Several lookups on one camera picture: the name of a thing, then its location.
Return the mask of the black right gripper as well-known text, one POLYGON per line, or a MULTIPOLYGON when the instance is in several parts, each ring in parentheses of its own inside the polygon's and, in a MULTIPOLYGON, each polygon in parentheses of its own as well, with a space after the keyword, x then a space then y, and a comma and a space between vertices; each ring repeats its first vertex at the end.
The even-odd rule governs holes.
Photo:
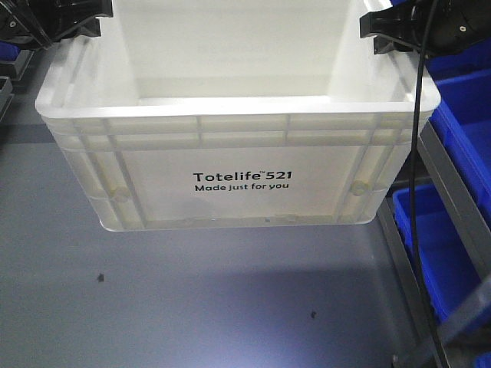
MULTIPOLYGON (((359 19, 360 38, 374 37, 374 54, 419 51, 431 1, 401 1, 359 19)), ((431 57, 459 54, 490 38, 489 1, 438 1, 427 41, 431 57)))

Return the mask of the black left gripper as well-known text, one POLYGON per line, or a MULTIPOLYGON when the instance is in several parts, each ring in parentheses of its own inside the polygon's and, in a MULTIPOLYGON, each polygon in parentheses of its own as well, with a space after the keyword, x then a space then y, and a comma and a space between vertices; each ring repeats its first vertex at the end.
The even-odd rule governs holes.
POLYGON ((48 49, 63 39, 101 36, 97 17, 114 16, 111 0, 1 2, 1 41, 22 50, 48 49))

